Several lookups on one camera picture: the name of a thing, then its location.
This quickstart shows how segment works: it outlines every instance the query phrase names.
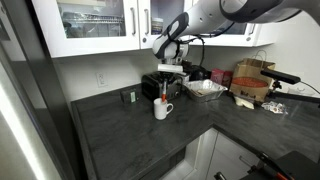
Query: kitchen counter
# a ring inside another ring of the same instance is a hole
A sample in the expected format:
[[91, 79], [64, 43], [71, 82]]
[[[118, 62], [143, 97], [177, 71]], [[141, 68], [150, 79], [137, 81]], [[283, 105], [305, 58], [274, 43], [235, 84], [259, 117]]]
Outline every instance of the kitchen counter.
[[253, 153], [279, 158], [296, 150], [315, 162], [319, 158], [315, 104], [277, 99], [286, 102], [289, 115], [276, 115], [238, 107], [226, 95], [207, 103], [182, 95], [170, 101], [174, 110], [166, 120], [158, 121], [150, 100], [142, 95], [125, 105], [120, 91], [72, 102], [89, 179], [139, 179], [212, 127]]

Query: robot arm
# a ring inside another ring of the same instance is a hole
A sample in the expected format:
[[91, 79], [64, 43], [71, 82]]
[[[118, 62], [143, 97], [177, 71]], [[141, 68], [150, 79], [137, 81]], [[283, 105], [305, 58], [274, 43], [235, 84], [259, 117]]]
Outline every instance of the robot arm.
[[176, 40], [185, 35], [212, 32], [226, 20], [239, 23], [270, 23], [290, 19], [302, 10], [320, 25], [320, 0], [200, 0], [180, 14], [154, 42], [158, 59], [184, 57], [184, 45]]

